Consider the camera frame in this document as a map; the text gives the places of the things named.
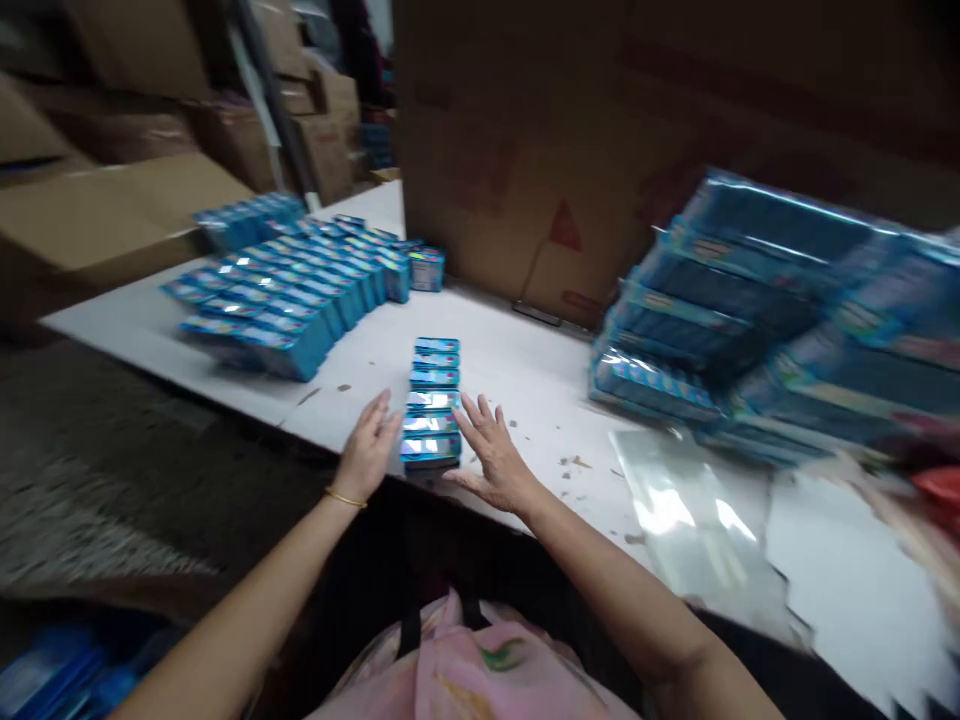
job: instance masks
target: stack of blue boxes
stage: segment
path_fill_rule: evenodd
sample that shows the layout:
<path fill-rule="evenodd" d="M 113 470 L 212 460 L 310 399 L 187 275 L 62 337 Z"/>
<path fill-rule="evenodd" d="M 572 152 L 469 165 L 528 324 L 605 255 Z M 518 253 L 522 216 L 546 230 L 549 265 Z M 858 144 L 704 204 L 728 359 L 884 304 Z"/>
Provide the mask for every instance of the stack of blue boxes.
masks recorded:
<path fill-rule="evenodd" d="M 460 430 L 450 411 L 460 405 L 459 386 L 460 341 L 417 338 L 400 443 L 407 475 L 459 464 Z"/>
<path fill-rule="evenodd" d="M 407 302 L 406 243 L 360 218 L 319 222 L 304 218 L 299 202 L 280 213 L 261 200 L 248 203 L 262 210 L 255 230 L 233 222 L 233 208 L 231 222 L 216 217 L 224 211 L 205 214 L 211 239 L 240 249 L 163 290 L 195 313 L 180 326 L 189 342 L 233 367 L 307 382 L 364 315 L 387 300 Z M 268 239 L 242 244 L 254 232 Z"/>
<path fill-rule="evenodd" d="M 591 395 L 776 464 L 883 457 L 960 425 L 958 269 L 942 239 L 713 172 L 623 282 Z M 648 366 L 709 388 L 714 417 L 669 381 L 638 392 Z"/>

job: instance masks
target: cardboard sheet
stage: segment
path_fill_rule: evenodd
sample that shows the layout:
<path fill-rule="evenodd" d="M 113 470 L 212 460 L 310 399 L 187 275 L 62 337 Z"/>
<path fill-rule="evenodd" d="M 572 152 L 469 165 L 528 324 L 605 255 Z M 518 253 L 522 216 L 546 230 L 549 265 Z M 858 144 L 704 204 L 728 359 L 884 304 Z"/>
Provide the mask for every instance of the cardboard sheet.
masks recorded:
<path fill-rule="evenodd" d="M 820 474 L 774 485 L 767 558 L 813 649 L 887 717 L 926 717 L 926 697 L 954 712 L 960 676 L 933 582 L 850 487 Z"/>

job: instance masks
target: brown cardboard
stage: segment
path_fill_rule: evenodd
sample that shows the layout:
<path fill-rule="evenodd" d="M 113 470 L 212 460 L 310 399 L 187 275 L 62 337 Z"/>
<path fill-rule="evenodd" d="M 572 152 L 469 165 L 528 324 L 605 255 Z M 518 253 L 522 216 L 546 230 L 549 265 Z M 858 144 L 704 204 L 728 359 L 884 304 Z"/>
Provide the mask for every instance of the brown cardboard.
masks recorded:
<path fill-rule="evenodd" d="M 139 162 L 199 149 L 173 101 L 72 86 L 21 88 L 70 142 L 97 162 Z"/>
<path fill-rule="evenodd" d="M 252 196 L 199 154 L 0 190 L 0 323 L 49 313 L 204 251 L 192 214 Z"/>
<path fill-rule="evenodd" d="M 277 189 L 267 137 L 253 108 L 191 103 L 184 112 L 205 155 L 258 193 Z"/>
<path fill-rule="evenodd" d="M 291 115 L 312 115 L 316 112 L 310 86 L 299 80 L 281 80 L 280 96 Z"/>
<path fill-rule="evenodd" d="M 212 96 L 181 0 L 66 0 L 64 9 L 104 86 L 172 98 Z"/>
<path fill-rule="evenodd" d="M 316 112 L 332 115 L 347 148 L 359 150 L 360 102 L 356 82 L 353 78 L 333 72 L 310 48 L 304 48 L 303 58 L 310 68 L 309 84 Z"/>
<path fill-rule="evenodd" d="M 287 0 L 254 0 L 250 3 L 260 25 L 273 69 L 280 75 L 309 79 L 300 44 L 297 14 Z"/>
<path fill-rule="evenodd" d="M 302 115 L 293 120 L 300 129 L 320 188 L 320 202 L 330 205 L 349 197 L 353 191 L 353 171 L 336 122 L 326 115 Z"/>
<path fill-rule="evenodd" d="M 453 275 L 592 327 L 709 165 L 921 229 L 956 224 L 957 98 L 907 4 L 814 5 L 805 34 L 759 0 L 652 16 L 616 0 L 398 3 L 408 236 L 445 247 Z M 879 37 L 849 32 L 875 13 Z"/>
<path fill-rule="evenodd" d="M 70 143 L 0 73 L 0 165 L 79 156 Z"/>

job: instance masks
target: right hand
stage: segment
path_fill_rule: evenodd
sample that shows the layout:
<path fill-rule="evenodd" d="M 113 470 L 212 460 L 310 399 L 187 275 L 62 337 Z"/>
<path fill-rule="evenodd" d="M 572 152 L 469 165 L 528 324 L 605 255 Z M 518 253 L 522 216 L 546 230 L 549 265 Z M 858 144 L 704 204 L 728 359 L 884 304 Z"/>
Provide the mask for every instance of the right hand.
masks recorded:
<path fill-rule="evenodd" d="M 469 490 L 497 510 L 524 515 L 534 503 L 543 486 L 530 472 L 520 453 L 510 439 L 503 408 L 497 406 L 496 415 L 483 395 L 477 396 L 477 404 L 466 395 L 461 395 L 463 410 L 453 408 L 453 417 L 467 443 L 477 453 L 483 465 L 483 476 L 458 468 L 448 470 L 444 480 L 456 483 Z"/>

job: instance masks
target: red object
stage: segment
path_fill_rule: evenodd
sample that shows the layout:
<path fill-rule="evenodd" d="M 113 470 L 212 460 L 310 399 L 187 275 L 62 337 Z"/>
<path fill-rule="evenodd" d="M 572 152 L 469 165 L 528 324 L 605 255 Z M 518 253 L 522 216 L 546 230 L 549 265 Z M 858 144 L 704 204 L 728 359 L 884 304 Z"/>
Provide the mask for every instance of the red object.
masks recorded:
<path fill-rule="evenodd" d="M 925 470 L 913 476 L 913 484 L 926 496 L 934 519 L 960 535 L 960 467 Z"/>

